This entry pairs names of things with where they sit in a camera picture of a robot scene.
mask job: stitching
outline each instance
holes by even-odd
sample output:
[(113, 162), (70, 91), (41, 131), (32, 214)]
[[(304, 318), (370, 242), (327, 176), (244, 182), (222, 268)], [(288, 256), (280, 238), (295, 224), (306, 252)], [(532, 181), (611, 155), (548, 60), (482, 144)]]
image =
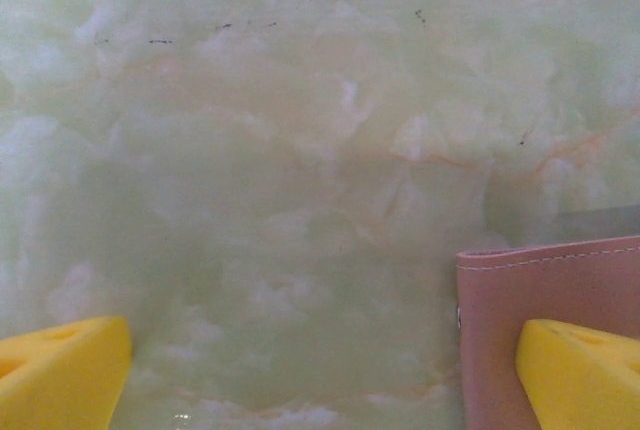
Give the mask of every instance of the stitching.
[(601, 250), (598, 252), (573, 253), (569, 255), (560, 255), (558, 257), (538, 258), (535, 260), (527, 260), (524, 262), (508, 263), (506, 265), (495, 265), (493, 267), (464, 267), (464, 266), (458, 265), (458, 268), (461, 270), (499, 270), (504, 268), (520, 267), (522, 265), (530, 265), (534, 263), (545, 263), (545, 262), (553, 262), (557, 260), (569, 260), (574, 258), (590, 258), (590, 257), (597, 257), (600, 255), (614, 255), (616, 253), (637, 252), (638, 250), (640, 250), (640, 247), (628, 247), (628, 248), (618, 248), (616, 250)]

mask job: pink leather pouch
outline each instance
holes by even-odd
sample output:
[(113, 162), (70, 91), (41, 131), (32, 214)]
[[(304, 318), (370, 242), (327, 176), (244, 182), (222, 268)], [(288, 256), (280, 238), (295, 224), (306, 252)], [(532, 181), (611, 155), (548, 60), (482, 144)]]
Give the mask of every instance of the pink leather pouch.
[(640, 236), (461, 253), (457, 264), (468, 430), (540, 430), (515, 370), (525, 321), (640, 337)]

